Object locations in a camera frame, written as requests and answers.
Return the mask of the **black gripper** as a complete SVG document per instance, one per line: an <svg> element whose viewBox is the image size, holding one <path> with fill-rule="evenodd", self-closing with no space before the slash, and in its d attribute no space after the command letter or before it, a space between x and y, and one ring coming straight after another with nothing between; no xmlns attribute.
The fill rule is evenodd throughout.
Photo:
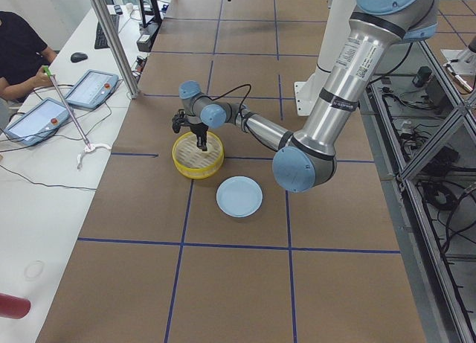
<svg viewBox="0 0 476 343"><path fill-rule="evenodd" d="M202 151L207 151L207 131L208 126L204 123L191 124L190 131L196 135L196 146Z"/></svg>

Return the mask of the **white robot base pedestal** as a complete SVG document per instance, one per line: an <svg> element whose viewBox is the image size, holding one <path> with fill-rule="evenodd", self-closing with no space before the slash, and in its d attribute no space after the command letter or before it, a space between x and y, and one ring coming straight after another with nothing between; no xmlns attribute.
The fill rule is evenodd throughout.
<svg viewBox="0 0 476 343"><path fill-rule="evenodd" d="M328 6L330 8L329 17L315 70L306 81L294 84L295 103L299 116L307 116L312 111L318 95L350 35L349 19L356 6L356 0L328 0Z"/></svg>

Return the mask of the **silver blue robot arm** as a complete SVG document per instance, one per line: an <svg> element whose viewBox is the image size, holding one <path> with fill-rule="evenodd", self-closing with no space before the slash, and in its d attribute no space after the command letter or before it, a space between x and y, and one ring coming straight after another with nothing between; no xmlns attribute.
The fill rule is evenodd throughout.
<svg viewBox="0 0 476 343"><path fill-rule="evenodd" d="M206 132L229 123L275 151L272 171L287 191L300 193L329 181L336 171L335 141L388 48L434 35L439 0L355 0L350 33L303 128L291 132L238 103L217 102L196 81L179 87L174 132L188 126L205 150Z"/></svg>

